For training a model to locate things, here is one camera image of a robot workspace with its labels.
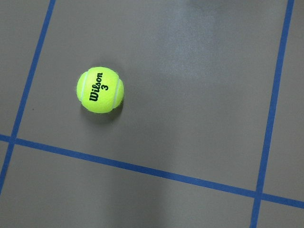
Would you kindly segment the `yellow Wilson tennis ball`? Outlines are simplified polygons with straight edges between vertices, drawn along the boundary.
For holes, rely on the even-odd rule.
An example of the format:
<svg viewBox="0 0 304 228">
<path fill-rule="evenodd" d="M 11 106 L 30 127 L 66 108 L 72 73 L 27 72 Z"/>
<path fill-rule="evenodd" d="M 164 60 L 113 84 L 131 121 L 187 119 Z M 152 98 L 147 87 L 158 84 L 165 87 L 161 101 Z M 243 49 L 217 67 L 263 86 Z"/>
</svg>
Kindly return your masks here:
<svg viewBox="0 0 304 228">
<path fill-rule="evenodd" d="M 124 84 L 112 69 L 93 67 L 80 76 L 76 85 L 76 95 L 88 111 L 105 114 L 123 102 Z"/>
</svg>

